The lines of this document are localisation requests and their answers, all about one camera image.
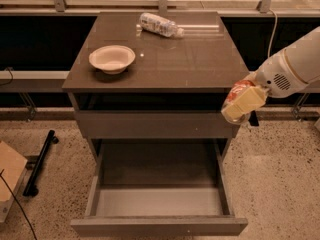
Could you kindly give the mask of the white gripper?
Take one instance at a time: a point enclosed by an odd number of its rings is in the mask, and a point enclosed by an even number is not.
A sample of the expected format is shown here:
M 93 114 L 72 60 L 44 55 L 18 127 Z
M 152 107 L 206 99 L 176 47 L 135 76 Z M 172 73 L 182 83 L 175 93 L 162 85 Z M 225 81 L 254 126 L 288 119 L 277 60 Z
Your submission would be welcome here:
M 236 106 L 243 112 L 252 112 L 262 107 L 268 93 L 272 98 L 285 98 L 299 90 L 299 80 L 289 66 L 285 49 L 266 59 L 252 77 L 253 82 L 263 88 L 250 87 L 235 100 Z

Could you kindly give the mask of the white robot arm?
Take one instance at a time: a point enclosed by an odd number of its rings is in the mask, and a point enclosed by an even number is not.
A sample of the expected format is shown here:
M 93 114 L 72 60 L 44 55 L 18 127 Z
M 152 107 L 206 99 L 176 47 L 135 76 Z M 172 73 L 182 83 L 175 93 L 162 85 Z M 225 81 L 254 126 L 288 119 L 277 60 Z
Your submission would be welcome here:
M 250 118 L 268 97 L 286 98 L 320 77 L 320 27 L 267 58 L 254 72 L 234 83 L 221 113 L 233 124 Z

